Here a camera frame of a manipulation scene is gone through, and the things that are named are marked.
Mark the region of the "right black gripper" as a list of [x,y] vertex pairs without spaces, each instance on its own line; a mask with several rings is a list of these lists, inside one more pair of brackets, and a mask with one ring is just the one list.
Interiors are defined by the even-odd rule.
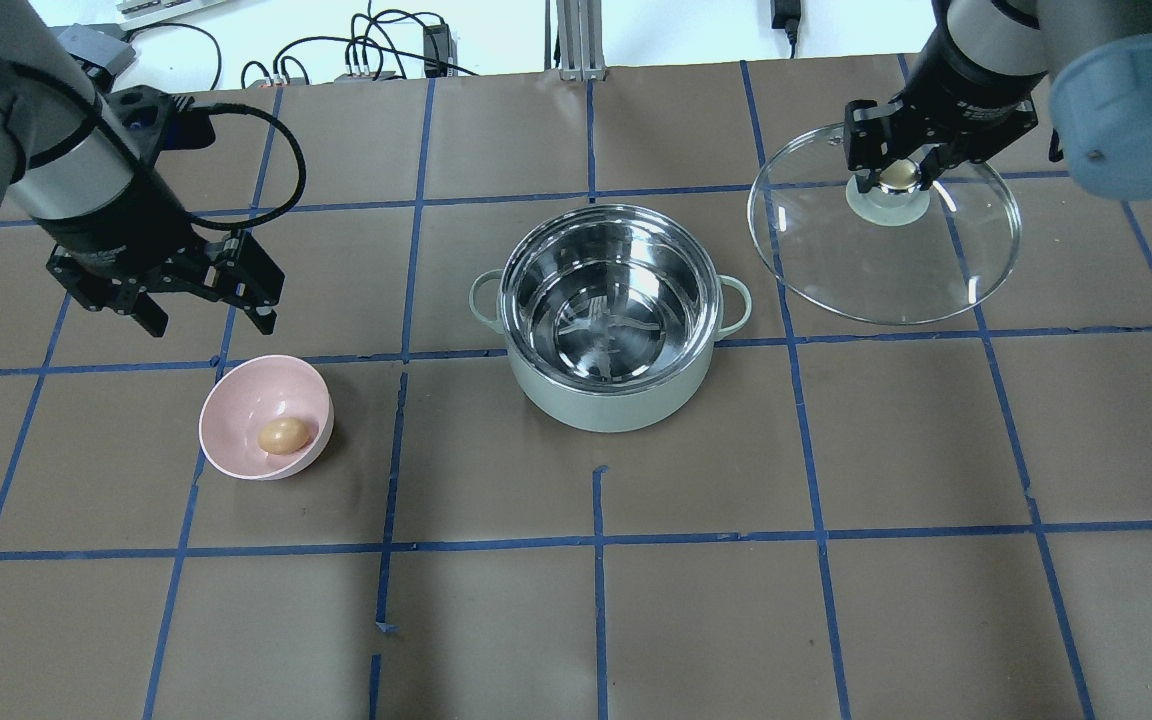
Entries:
[[1032,92],[1038,76],[1005,76],[963,69],[950,61],[922,61],[905,88],[887,103],[846,105],[844,151],[861,194],[876,190],[882,173],[922,149],[920,191],[958,165],[983,162],[1038,124]]

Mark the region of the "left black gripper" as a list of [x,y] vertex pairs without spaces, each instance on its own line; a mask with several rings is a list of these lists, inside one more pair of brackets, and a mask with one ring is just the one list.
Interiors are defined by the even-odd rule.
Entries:
[[47,272],[83,309],[116,310],[151,338],[164,338],[169,314],[151,293],[184,291],[238,306],[262,336],[275,331],[285,272],[248,229],[218,240],[191,225],[103,238],[73,225],[47,225],[46,232],[55,242]]

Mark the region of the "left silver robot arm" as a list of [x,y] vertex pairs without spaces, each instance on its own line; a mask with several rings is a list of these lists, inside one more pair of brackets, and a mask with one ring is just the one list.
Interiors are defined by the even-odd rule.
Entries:
[[[194,214],[156,170],[165,150],[207,147],[211,119],[223,115],[270,123],[296,164],[291,196],[242,222]],[[0,209],[13,200],[50,234],[47,273],[84,309],[160,338],[169,319],[156,293],[191,293],[273,333],[285,272],[251,232],[287,214],[305,187],[300,142],[270,111],[147,86],[108,94],[31,5],[0,1]]]

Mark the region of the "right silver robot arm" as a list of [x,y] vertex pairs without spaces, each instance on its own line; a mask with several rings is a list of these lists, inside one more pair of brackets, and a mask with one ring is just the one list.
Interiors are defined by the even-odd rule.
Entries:
[[1087,194],[1152,199],[1152,1],[937,1],[905,86],[846,106],[861,194],[899,161],[918,190],[988,161],[1037,126],[1049,82],[1049,159]]

